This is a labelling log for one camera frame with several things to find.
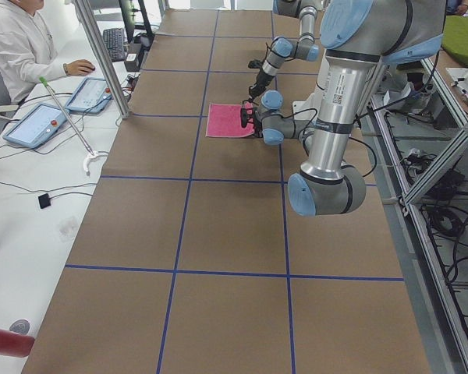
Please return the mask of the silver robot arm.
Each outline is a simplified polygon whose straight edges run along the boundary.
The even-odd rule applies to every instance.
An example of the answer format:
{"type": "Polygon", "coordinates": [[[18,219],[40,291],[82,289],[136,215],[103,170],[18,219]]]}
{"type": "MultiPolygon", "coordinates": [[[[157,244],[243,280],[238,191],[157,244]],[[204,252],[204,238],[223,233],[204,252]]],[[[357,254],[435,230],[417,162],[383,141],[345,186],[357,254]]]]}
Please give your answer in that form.
{"type": "Polygon", "coordinates": [[[274,14],[299,20],[299,36],[295,40],[284,36],[275,37],[270,44],[266,44],[266,52],[262,61],[249,62],[250,69],[258,69],[255,82],[248,88],[249,102],[253,102],[266,91],[284,62],[294,59],[317,61],[319,47],[315,44],[314,31],[320,8],[318,1],[273,1],[274,14]]]}
{"type": "Polygon", "coordinates": [[[441,47],[443,1],[333,1],[323,14],[315,1],[276,1],[276,14],[300,21],[297,41],[276,37],[261,63],[249,98],[264,141],[299,139],[308,157],[288,180],[291,207],[302,216],[342,214],[364,201],[366,184],[344,159],[369,71],[378,63],[416,62],[441,47]],[[310,118],[285,117],[282,95],[269,89],[290,59],[328,63],[320,101],[306,103],[310,118]]]}

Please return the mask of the person's right hand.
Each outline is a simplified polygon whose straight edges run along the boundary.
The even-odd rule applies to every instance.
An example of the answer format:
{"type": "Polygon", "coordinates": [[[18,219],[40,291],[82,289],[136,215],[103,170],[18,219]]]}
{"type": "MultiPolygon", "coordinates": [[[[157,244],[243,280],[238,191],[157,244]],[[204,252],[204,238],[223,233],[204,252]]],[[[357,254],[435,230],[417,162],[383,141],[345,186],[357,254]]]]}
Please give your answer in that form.
{"type": "Polygon", "coordinates": [[[67,76],[87,76],[84,74],[85,66],[94,66],[94,64],[86,59],[79,59],[65,64],[65,71],[67,76]]]}

